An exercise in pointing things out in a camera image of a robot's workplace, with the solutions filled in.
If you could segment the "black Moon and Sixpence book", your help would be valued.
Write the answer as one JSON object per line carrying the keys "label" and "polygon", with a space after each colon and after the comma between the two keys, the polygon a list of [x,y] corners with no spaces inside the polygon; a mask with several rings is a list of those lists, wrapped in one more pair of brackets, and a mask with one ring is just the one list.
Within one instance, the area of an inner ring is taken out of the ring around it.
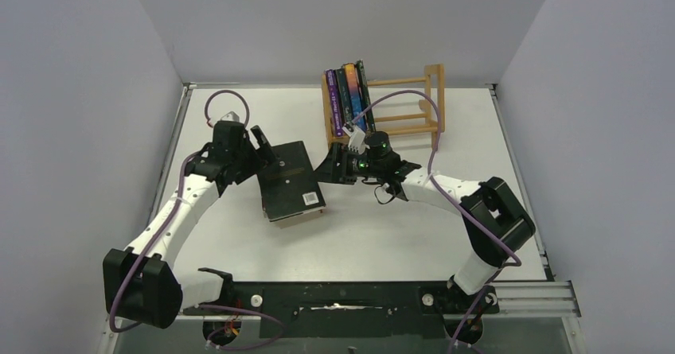
{"label": "black Moon and Sixpence book", "polygon": [[272,147],[278,161],[257,174],[264,215],[271,222],[289,219],[326,206],[304,142]]}

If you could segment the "Jane Eyre book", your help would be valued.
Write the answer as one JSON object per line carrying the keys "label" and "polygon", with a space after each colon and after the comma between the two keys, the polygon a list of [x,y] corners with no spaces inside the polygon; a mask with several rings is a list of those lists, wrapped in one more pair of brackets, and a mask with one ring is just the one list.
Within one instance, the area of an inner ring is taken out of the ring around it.
{"label": "Jane Eyre book", "polygon": [[352,109],[353,123],[359,126],[363,131],[367,130],[365,117],[362,115],[359,119],[357,116],[364,110],[362,104],[361,91],[357,78],[356,66],[354,63],[347,63],[343,65],[345,70],[345,80],[349,95],[349,104]]}

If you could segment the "Little Women book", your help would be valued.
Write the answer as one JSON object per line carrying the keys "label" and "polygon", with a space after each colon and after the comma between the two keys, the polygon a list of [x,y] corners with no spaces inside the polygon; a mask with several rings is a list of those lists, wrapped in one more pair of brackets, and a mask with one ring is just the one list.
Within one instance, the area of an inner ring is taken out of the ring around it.
{"label": "Little Women book", "polygon": [[343,120],[345,123],[351,123],[353,121],[353,106],[344,66],[336,70],[336,77],[341,100]]}

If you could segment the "dark green book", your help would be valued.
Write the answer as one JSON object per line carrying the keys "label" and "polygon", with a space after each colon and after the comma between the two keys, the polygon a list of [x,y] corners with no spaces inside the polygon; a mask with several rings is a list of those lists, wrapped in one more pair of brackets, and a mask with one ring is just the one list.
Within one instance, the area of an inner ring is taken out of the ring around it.
{"label": "dark green book", "polygon": [[[371,106],[371,97],[365,75],[365,66],[363,60],[357,60],[355,62],[355,69],[361,95],[361,108],[364,110]],[[365,120],[368,132],[375,132],[377,130],[372,110],[368,110],[362,118]]]}

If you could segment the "purple comic book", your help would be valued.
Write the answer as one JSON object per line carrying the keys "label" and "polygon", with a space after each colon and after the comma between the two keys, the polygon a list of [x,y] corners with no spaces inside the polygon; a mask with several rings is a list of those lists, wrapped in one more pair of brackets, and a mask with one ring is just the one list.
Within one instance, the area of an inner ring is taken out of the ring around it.
{"label": "purple comic book", "polygon": [[340,95],[335,71],[333,69],[326,70],[325,77],[328,88],[331,121],[333,124],[334,135],[336,137],[342,137],[344,135],[344,131],[342,129]]}

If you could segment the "wooden book rack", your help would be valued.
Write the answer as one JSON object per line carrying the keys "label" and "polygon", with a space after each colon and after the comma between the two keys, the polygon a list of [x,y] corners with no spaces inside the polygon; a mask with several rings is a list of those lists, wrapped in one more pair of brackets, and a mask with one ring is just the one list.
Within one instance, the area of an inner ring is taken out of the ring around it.
{"label": "wooden book rack", "polygon": [[[428,64],[422,76],[390,80],[367,80],[371,105],[379,95],[401,90],[403,93],[377,104],[373,109],[376,131],[391,136],[428,134],[433,142],[445,131],[445,66]],[[349,136],[334,135],[325,72],[322,73],[322,105],[326,141],[348,142]]]}

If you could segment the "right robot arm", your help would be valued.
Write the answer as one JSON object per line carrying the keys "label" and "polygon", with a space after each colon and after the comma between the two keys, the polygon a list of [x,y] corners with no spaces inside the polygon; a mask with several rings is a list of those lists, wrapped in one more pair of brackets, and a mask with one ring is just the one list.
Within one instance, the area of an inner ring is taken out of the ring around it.
{"label": "right robot arm", "polygon": [[403,201],[429,204],[462,217],[470,241],[467,260],[450,278],[447,299],[466,312],[479,301],[479,290],[506,266],[517,266],[516,253],[536,232],[536,225],[500,177],[466,181],[433,173],[396,153],[385,132],[365,137],[361,146],[334,142],[315,169],[318,181],[353,185],[373,179]]}

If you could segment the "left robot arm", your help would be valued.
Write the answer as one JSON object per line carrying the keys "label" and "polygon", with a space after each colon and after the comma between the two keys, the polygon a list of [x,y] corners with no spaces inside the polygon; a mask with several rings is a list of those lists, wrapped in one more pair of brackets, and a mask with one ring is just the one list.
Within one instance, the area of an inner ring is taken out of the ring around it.
{"label": "left robot arm", "polygon": [[178,276],[174,264],[200,218],[230,185],[239,185],[276,163],[277,157],[259,126],[221,120],[210,142],[188,155],[178,173],[178,186],[150,224],[126,248],[111,249],[103,259],[103,281],[109,326],[117,318],[132,326],[165,329],[184,309],[216,301],[232,276],[200,268]]}

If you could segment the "lower stack of books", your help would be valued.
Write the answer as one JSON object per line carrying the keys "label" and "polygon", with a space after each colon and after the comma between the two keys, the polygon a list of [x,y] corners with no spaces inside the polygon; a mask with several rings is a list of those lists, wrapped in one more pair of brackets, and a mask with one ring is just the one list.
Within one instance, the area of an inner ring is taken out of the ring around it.
{"label": "lower stack of books", "polygon": [[307,222],[310,222],[312,220],[316,220],[320,217],[322,217],[324,214],[324,209],[321,208],[319,210],[314,210],[311,212],[303,212],[299,213],[297,215],[293,216],[288,216],[286,218],[282,218],[279,220],[274,220],[271,221],[271,224],[274,225],[277,228],[283,229],[283,228],[291,228],[294,226],[298,226],[300,224],[304,224]]}

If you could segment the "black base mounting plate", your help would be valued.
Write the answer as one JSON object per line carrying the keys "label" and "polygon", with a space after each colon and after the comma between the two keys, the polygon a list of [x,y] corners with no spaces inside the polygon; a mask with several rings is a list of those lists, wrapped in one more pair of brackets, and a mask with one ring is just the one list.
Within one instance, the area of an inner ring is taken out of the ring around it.
{"label": "black base mounting plate", "polygon": [[496,290],[481,297],[464,294],[444,281],[414,282],[231,282],[224,295],[204,306],[185,310],[188,316],[259,318],[259,338],[376,338],[451,335],[460,329],[480,330],[473,317],[500,311]]}

